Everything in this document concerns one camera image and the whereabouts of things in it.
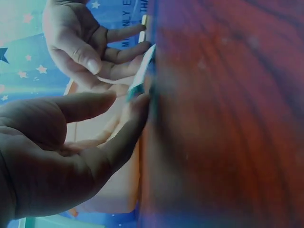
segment hand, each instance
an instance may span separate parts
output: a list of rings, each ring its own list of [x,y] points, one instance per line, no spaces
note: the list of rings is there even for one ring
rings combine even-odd
[[[115,98],[114,92],[82,93],[15,101],[0,108],[0,164],[5,164],[0,170],[8,173],[7,186],[16,202],[14,219],[57,214],[79,205],[130,159],[146,123],[146,95],[131,103],[126,124],[102,146],[64,144],[67,123],[104,113]]]
[[[127,85],[109,84],[133,76],[149,42],[141,42],[128,50],[109,48],[108,43],[126,39],[145,30],[139,24],[133,27],[108,30],[95,20],[90,10],[79,0],[48,0],[43,14],[43,30],[48,50],[55,64],[78,84],[93,92],[114,90],[125,95]]]

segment star pattern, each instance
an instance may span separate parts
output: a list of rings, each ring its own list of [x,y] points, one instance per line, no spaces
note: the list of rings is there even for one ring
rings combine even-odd
[[[19,71],[17,74],[20,76],[20,78],[28,78],[26,72]]]
[[[33,20],[33,18],[34,17],[30,13],[25,14],[23,15],[23,22],[29,24]]]
[[[47,68],[43,67],[42,65],[40,65],[38,68],[36,68],[36,70],[39,71],[39,73],[41,73],[41,74],[47,73]]]
[[[100,4],[98,3],[98,1],[92,2],[92,8],[98,9]]]
[[[0,48],[0,61],[9,63],[8,60],[4,56],[7,50],[8,50],[7,48]]]
[[[1,100],[2,100],[2,101],[6,101],[8,98],[9,98],[8,95],[4,95],[4,96],[1,98]]]
[[[32,61],[32,56],[27,55],[27,56],[25,56],[25,59],[26,59],[27,61]]]

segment wooden board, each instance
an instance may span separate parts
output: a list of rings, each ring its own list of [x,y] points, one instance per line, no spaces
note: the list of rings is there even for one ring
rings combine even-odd
[[[150,7],[159,103],[139,226],[304,227],[304,0]]]

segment fingernail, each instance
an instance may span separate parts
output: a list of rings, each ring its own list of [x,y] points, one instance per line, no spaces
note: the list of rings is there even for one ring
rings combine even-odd
[[[99,73],[101,66],[95,59],[90,59],[87,63],[87,69],[93,74],[96,75]]]

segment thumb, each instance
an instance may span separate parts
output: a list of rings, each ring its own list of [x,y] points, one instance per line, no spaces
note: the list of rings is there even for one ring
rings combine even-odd
[[[76,63],[84,66],[93,75],[100,72],[102,62],[91,45],[85,43],[71,31],[62,32],[55,46],[66,52]]]
[[[149,111],[149,97],[140,95],[131,105],[130,118],[118,134],[103,147],[80,153],[94,178],[95,190],[100,190],[108,179],[131,157],[145,127]]]

